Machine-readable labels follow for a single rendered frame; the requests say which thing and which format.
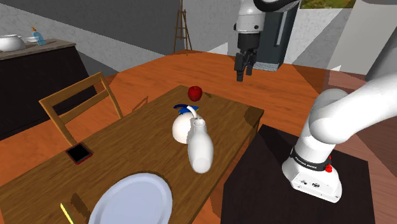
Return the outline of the wooden easel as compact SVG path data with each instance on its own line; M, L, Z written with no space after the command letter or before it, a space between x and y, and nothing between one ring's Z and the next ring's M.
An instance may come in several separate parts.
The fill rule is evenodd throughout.
M175 26L175 35L174 35L174 46L173 52L176 52L176 40L180 39L185 42L185 54L188 55L188 51L192 50L192 43L190 40L190 34L188 31L188 26L186 23L186 10L179 9L177 12L177 20Z

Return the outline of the dark tall cabinet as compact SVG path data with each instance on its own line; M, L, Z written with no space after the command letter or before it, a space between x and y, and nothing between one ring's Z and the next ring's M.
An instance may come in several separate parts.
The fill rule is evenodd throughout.
M276 71L286 48L301 0L240 0L233 26L238 34L260 33L253 69Z

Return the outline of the wall picture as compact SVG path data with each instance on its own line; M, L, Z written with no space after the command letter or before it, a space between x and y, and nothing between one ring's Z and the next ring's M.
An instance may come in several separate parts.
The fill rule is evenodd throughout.
M302 0L301 9L353 8L356 0Z

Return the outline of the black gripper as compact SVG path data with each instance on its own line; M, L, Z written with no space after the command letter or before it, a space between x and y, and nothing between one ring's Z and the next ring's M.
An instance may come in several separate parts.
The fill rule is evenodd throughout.
M260 33L238 34L237 48L239 53L235 56L234 70L237 74L237 81L243 81L244 70L246 67L246 75L251 76L253 66L256 62L256 53L260 44Z

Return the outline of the white bottle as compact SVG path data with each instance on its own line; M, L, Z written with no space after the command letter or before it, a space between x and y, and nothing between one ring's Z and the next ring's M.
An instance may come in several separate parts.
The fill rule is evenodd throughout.
M193 134L188 142L188 157L192 169L199 173L206 173L212 165L214 146L206 131L204 119L198 118L193 122Z

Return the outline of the white round teapot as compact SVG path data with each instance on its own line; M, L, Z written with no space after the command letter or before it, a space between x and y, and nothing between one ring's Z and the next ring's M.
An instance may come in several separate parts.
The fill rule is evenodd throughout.
M183 144L190 144L191 141L194 144L200 144L205 141L206 123L193 107L185 106L184 109L186 112L174 120L172 136Z

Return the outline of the red tablet with black screen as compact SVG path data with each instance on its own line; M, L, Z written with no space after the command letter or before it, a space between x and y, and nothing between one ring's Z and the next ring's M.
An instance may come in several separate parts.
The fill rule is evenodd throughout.
M78 143L66 150L66 154L76 164L80 164L93 155L93 152L84 143Z

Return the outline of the wooden chair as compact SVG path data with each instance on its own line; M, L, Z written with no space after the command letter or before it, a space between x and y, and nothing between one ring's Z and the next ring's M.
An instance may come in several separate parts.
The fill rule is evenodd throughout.
M55 105L94 86L98 82L101 82L102 86L104 87L104 90L95 94L93 97L87 99L86 101L82 102L81 104L77 105L75 108L62 114L61 116L59 116L55 112L53 108ZM74 118L76 118L77 116L79 116L80 114L82 114L83 112L85 112L86 110L97 104L98 102L104 100L106 97L110 97L111 102L113 103L113 106L116 109L116 113L119 119L122 119L123 114L120 109L120 106L111 88L109 87L107 81L105 80L105 77L102 74L102 72L98 72L65 89L62 89L52 95L49 95L48 97L39 100L39 103L46 111L47 115L50 117L50 120L55 124L56 128L60 131L62 136L65 138L65 140L69 143L69 145L74 146L78 143L66 128L66 123L70 122L71 120L73 120Z

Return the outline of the yellow pencil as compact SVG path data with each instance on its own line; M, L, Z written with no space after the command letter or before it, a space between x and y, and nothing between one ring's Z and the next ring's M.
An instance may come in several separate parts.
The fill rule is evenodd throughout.
M63 205L63 203L60 203L60 208L61 208L62 212L64 213L65 217L67 218L67 220L69 221L69 223L74 224L73 219L71 218L70 214L67 212L67 209Z

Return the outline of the dark sideboard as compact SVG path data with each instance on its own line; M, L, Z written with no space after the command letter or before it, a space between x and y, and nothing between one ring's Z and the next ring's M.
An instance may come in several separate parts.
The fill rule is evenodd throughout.
M45 42L0 36L0 141L47 121L39 100L88 78L75 43Z

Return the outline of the dark robot stand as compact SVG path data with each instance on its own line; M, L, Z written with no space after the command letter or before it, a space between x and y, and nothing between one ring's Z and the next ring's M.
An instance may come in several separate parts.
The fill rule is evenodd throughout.
M224 184L221 224L375 224L368 163L337 150L337 203L299 192L282 173L297 137L262 125Z

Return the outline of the wooden table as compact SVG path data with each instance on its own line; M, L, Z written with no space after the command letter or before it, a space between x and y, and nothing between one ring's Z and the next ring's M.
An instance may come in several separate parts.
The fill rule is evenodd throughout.
M4 224L88 224L97 201L117 181L138 172L168 182L173 197L169 224L192 224L240 149L258 129L263 110L213 94L198 102L214 145L211 169L192 170L185 145L172 136L175 104L188 101L178 86L107 126L84 143L93 155L76 165L66 153L0 187Z

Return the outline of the blue and yellow object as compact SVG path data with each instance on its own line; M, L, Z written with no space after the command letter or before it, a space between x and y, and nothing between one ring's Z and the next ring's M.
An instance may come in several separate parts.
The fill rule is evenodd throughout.
M192 105L187 105L187 104L177 104L175 105L173 108L174 109L178 109L178 113L180 115L184 114L184 113L188 113L191 112L189 109L187 109L187 106L192 107L195 111L197 111L199 109L198 106L192 106Z

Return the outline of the white plate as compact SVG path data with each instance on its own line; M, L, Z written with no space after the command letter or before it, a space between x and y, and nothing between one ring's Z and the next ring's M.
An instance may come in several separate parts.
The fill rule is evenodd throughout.
M96 203L88 224L168 224L172 192L167 182L150 173L119 180Z

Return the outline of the red apple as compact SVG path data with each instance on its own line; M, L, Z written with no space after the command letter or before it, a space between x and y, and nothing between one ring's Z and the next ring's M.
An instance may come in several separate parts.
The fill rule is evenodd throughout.
M199 101L202 97L202 89L198 86L192 86L188 89L188 97L191 101Z

